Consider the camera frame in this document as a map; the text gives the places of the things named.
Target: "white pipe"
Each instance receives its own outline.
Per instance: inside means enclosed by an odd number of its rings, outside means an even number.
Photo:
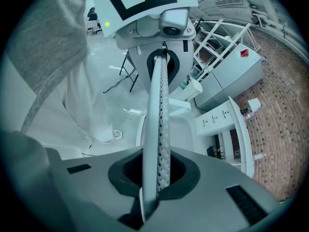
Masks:
[[[302,52],[299,48],[297,48],[295,45],[293,45],[291,42],[289,42],[287,39],[279,36],[278,34],[274,34],[273,32],[270,32],[269,30],[265,28],[257,28],[258,30],[261,30],[262,32],[265,32],[269,34],[270,36],[276,38],[277,40],[281,41],[284,43],[286,46],[288,46],[290,49],[292,49],[296,54],[298,54],[308,65],[309,65],[309,56],[308,56],[308,51]]]
[[[262,4],[264,5],[266,11],[267,11],[267,14],[269,15],[269,18],[272,21],[279,23],[279,18],[277,16],[276,10],[275,10],[271,0],[261,0],[261,1],[262,1]]]
[[[306,57],[309,58],[308,50],[306,50],[300,43],[298,43],[296,40],[294,40],[291,36],[285,35],[285,39],[287,39],[289,42],[291,42],[295,47],[297,47]]]
[[[155,210],[158,165],[161,56],[157,56],[150,83],[142,164],[142,202],[146,220]]]
[[[272,31],[273,33],[285,38],[287,41],[289,41],[292,45],[294,45],[295,48],[297,48],[300,52],[302,52],[306,58],[309,57],[308,50],[306,50],[300,43],[298,43],[295,39],[293,39],[291,36],[285,34],[284,32],[278,31],[275,28],[272,28],[268,25],[265,26],[265,28],[269,31]]]
[[[283,29],[284,31],[286,31],[289,35],[293,36],[295,39],[297,39],[299,42],[305,43],[304,38],[302,38],[299,34],[295,33],[294,31],[292,31],[291,29],[284,27]]]
[[[278,35],[280,35],[281,37],[284,38],[284,35],[285,35],[284,32],[278,31],[277,29],[272,28],[271,26],[268,26],[268,25],[265,25],[265,28],[267,30],[272,31],[272,32],[274,32],[274,33],[276,33],[276,34],[278,34]]]
[[[252,15],[255,15],[257,17],[257,19],[259,20],[260,26],[263,27],[260,15],[259,14],[252,14]]]
[[[253,8],[251,8],[251,11],[256,12],[260,15],[265,15],[268,18],[268,14],[266,12],[263,12],[263,11],[260,11],[260,10],[257,10],[257,9],[253,9]]]
[[[273,26],[275,26],[275,27],[277,27],[277,28],[279,28],[279,29],[285,31],[285,32],[288,33],[289,35],[293,36],[293,37],[296,38],[298,41],[300,41],[300,42],[302,42],[302,43],[306,43],[306,42],[304,41],[304,39],[303,39],[301,36],[299,36],[299,34],[295,33],[294,31],[292,31],[291,29],[289,29],[288,27],[285,27],[284,25],[282,25],[282,24],[280,24],[280,23],[277,23],[277,22],[274,22],[274,21],[272,21],[272,20],[269,20],[269,19],[267,18],[267,16],[265,16],[265,15],[263,15],[263,14],[260,14],[260,15],[259,15],[259,14],[252,14],[252,15],[257,16],[258,19],[259,19],[259,17],[262,18],[262,19],[265,21],[266,24],[273,25]]]

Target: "desk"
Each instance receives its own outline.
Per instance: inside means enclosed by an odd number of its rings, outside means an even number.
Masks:
[[[195,119],[197,133],[201,136],[219,135],[220,145],[225,153],[225,160],[238,167],[250,178],[254,174],[253,155],[251,141],[247,125],[240,108],[229,97],[229,100],[220,106]],[[239,141],[240,160],[234,159],[234,151],[230,130],[236,129]]]

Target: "white shelf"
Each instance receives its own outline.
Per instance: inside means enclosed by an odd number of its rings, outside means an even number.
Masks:
[[[204,70],[205,68],[207,68],[206,64],[204,64],[202,62],[202,60],[196,55],[194,56],[194,59],[198,62],[198,64],[202,67],[202,69]]]
[[[196,43],[201,44],[202,47],[203,47],[204,49],[206,49],[207,51],[209,51],[211,54],[213,54],[213,55],[216,56],[217,58],[220,56],[220,54],[218,54],[216,51],[214,51],[214,50],[211,49],[210,47],[208,47],[208,46],[206,46],[206,45],[203,45],[201,41],[196,41]]]
[[[205,31],[205,30],[203,30],[203,29],[201,29],[201,31],[202,31],[203,33],[205,33],[205,34],[209,34],[208,31]],[[232,40],[231,38],[229,38],[229,37],[222,36],[222,35],[219,35],[219,34],[216,34],[216,33],[213,33],[212,35],[213,35],[215,38],[218,37],[218,38],[223,39],[223,40],[226,40],[226,41],[228,41],[228,42],[232,42],[232,41],[233,41],[233,40]]]

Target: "black slot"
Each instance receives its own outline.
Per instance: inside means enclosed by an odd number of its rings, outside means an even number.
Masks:
[[[249,196],[241,186],[227,188],[226,191],[234,200],[250,225],[261,221],[267,213]]]
[[[188,52],[188,41],[183,41],[183,52]]]
[[[108,178],[116,190],[126,196],[139,197],[142,186],[142,150],[116,161]],[[196,163],[176,152],[170,153],[170,185],[162,189],[158,201],[181,199],[198,184],[200,171]]]
[[[73,174],[73,173],[77,173],[77,172],[80,172],[80,171],[84,171],[84,170],[89,169],[89,168],[91,168],[91,167],[88,164],[83,164],[83,165],[67,168],[67,170],[68,170],[69,174]]]

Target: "black plastic part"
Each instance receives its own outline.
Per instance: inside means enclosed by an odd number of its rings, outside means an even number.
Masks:
[[[183,52],[188,52],[188,41],[183,41]]]
[[[147,68],[148,68],[150,80],[153,77],[154,68],[155,68],[154,58],[155,56],[161,55],[161,53],[162,53],[162,49],[157,49],[153,51],[147,58]],[[170,56],[170,60],[168,62],[168,81],[170,84],[179,71],[180,62],[179,62],[179,58],[173,51],[167,50],[167,54]]]
[[[200,29],[200,22],[201,22],[201,20],[202,20],[202,17],[198,20],[198,23],[197,23],[196,26],[195,26],[195,31],[196,31],[196,32],[197,32],[197,30]]]
[[[218,135],[214,136],[214,141],[216,142],[216,148],[219,149],[220,148],[220,142],[219,142],[219,136]]]
[[[216,157],[216,156],[214,155],[214,151],[213,151],[213,147],[212,147],[212,146],[210,146],[210,147],[207,148],[207,155],[208,155],[209,157]]]
[[[70,168],[67,168],[69,174],[73,174],[73,173],[77,173],[77,172],[80,172],[80,171],[84,171],[86,169],[89,169],[91,168],[88,164],[83,164],[83,165],[78,165],[78,166],[74,166],[74,167],[70,167]]]
[[[226,191],[234,200],[242,214],[246,217],[250,225],[254,225],[267,216],[267,213],[249,196],[241,187],[234,186],[227,188]]]
[[[144,223],[140,211],[140,200],[138,198],[134,200],[130,213],[124,214],[118,219],[118,221],[135,230],[139,230],[143,226]]]
[[[180,35],[181,33],[179,29],[172,28],[172,27],[163,28],[163,32],[170,36],[177,36],[177,35]]]
[[[170,185],[160,191],[158,200],[180,199],[198,183],[198,166],[188,158],[171,151]],[[126,196],[139,197],[142,185],[142,150],[115,162],[108,177],[117,191]]]

